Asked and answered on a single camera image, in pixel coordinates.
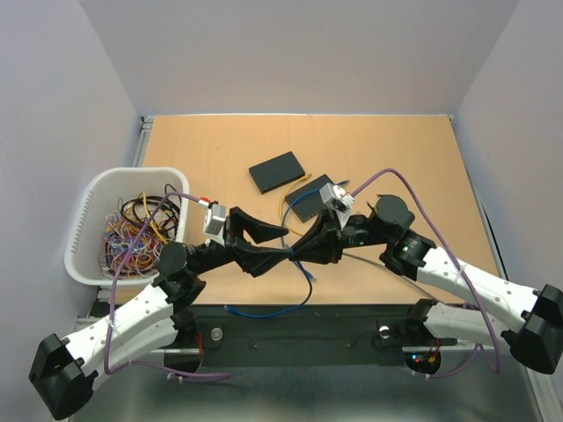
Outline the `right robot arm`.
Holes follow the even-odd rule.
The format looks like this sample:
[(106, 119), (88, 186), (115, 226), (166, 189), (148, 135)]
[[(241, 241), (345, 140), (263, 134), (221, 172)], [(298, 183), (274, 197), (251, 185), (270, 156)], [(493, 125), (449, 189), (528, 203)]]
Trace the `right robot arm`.
[(414, 230), (413, 213), (396, 195), (379, 197), (369, 215), (354, 215), (343, 202), (327, 200), (311, 228), (291, 247), (294, 261), (337, 263), (343, 251), (384, 245), (379, 259), (392, 273), (447, 291), (471, 304), (457, 309), (419, 301), (405, 321), (415, 343), (455, 338), (505, 347), (525, 367), (555, 372), (562, 356), (562, 292), (546, 284), (537, 289), (504, 280), (472, 266)]

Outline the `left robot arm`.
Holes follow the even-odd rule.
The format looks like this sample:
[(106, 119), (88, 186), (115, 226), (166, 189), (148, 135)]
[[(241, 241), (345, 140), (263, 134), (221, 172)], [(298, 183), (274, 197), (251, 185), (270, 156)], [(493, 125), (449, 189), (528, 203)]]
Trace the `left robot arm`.
[(235, 262), (259, 277), (289, 257), (288, 250), (266, 245), (288, 233), (239, 207), (210, 205), (204, 243), (168, 243), (157, 277), (132, 300), (112, 306), (107, 316), (81, 331), (63, 338), (51, 334), (39, 343), (28, 379), (51, 416), (62, 420), (75, 414), (106, 376), (151, 350), (170, 343), (189, 345), (196, 328), (189, 307), (206, 286), (201, 275)]

